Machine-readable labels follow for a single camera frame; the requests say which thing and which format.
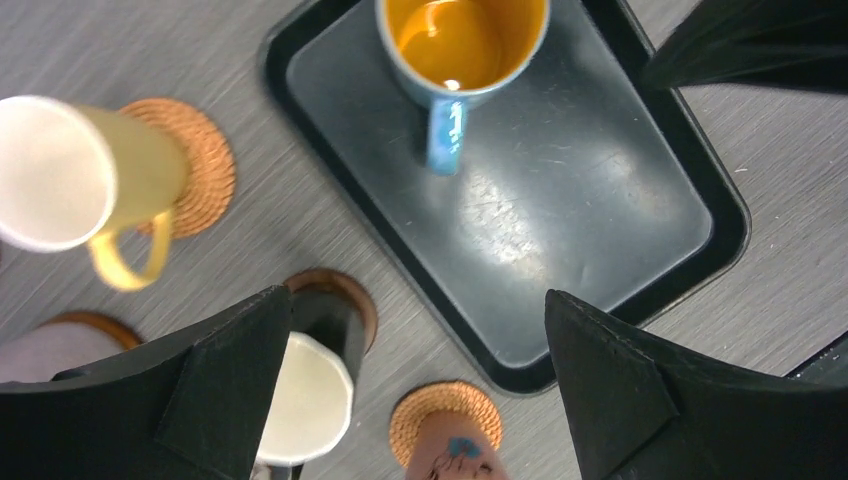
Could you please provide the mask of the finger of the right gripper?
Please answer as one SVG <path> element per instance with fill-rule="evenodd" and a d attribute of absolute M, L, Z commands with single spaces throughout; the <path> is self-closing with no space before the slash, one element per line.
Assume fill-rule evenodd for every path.
<path fill-rule="evenodd" d="M 844 94 L 844 1 L 702 1 L 643 69 L 658 89 L 707 84 Z"/>

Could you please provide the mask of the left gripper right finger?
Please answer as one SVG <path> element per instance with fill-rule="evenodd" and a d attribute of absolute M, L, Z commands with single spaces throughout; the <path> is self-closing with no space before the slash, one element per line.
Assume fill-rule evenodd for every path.
<path fill-rule="evenodd" d="M 847 389 L 760 373 L 563 292 L 545 327 L 585 479 L 843 479 Z"/>

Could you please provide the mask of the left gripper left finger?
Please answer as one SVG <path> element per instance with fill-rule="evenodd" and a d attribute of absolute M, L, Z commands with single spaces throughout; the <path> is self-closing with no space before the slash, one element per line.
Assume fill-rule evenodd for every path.
<path fill-rule="evenodd" d="M 268 287 L 46 382 L 1 386 L 5 479 L 247 479 L 291 327 Z"/>

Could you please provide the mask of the black white-inside mug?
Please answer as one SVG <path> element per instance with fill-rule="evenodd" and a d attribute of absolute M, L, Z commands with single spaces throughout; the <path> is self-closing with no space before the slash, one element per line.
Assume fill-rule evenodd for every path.
<path fill-rule="evenodd" d="M 359 312 L 336 294 L 306 291 L 293 295 L 292 317 L 253 479 L 291 479 L 333 450 L 352 420 L 366 351 Z"/>

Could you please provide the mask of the lilac ribbed mug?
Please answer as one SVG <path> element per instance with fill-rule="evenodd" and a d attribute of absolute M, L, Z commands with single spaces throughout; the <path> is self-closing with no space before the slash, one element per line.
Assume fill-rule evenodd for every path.
<path fill-rule="evenodd" d="M 122 353 L 112 336 L 80 323 L 36 328 L 1 345 L 1 382 L 50 381 L 57 373 Z"/>

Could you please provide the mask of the dark walnut round coaster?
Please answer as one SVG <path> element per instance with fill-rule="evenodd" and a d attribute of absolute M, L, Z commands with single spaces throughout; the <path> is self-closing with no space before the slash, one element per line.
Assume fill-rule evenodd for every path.
<path fill-rule="evenodd" d="M 283 285 L 292 293 L 315 290 L 332 293 L 345 300 L 357 311 L 361 320 L 364 353 L 367 354 L 371 350 L 378 331 L 378 311 L 369 292 L 355 278 L 338 270 L 317 267 L 292 275 Z"/>

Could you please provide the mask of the salmon pink mug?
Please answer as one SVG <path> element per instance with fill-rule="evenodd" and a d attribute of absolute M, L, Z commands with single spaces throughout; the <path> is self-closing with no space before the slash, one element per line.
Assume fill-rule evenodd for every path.
<path fill-rule="evenodd" d="M 470 416 L 440 411 L 421 423 L 405 478 L 506 480 L 510 476 L 492 443 Z"/>

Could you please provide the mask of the woven rattan coaster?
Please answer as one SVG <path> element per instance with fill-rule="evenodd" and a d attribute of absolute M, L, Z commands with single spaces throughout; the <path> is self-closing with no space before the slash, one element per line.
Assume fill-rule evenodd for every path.
<path fill-rule="evenodd" d="M 175 204 L 173 237 L 197 235 L 226 213 L 236 190 L 230 145 L 201 110 L 173 98 L 145 98 L 120 111 L 174 137 L 189 159 L 186 187 Z"/>
<path fill-rule="evenodd" d="M 504 428 L 490 396 L 465 381 L 434 382 L 409 391 L 392 412 L 388 442 L 402 467 L 409 465 L 421 423 L 436 412 L 455 412 L 474 420 L 494 449 L 500 449 Z"/>

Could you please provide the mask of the black plastic tray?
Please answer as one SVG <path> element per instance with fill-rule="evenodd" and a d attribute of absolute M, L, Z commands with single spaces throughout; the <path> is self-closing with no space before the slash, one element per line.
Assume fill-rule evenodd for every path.
<path fill-rule="evenodd" d="M 556 1 L 529 67 L 470 114 L 460 169 L 422 163 L 427 115 L 371 1 L 308 1 L 271 32 L 268 89 L 374 236 L 495 388 L 555 381 L 544 298 L 632 325 L 730 269 L 749 210 L 682 96 L 646 89 L 624 1 Z"/>

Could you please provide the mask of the yellow mug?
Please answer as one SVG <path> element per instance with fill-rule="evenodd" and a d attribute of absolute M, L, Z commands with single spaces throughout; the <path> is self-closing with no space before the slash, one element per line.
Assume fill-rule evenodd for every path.
<path fill-rule="evenodd" d="M 172 135 L 129 115 L 35 95 L 1 102 L 1 239 L 55 253 L 80 245 L 112 288 L 161 275 L 190 173 Z"/>

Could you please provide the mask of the blue orange-inside mug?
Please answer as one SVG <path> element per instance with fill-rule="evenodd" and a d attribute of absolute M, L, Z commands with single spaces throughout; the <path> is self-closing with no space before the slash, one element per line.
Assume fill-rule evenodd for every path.
<path fill-rule="evenodd" d="M 425 164 L 454 175 L 471 109 L 513 82 L 548 30 L 548 0 L 377 1 L 383 49 L 407 95 L 428 112 Z"/>

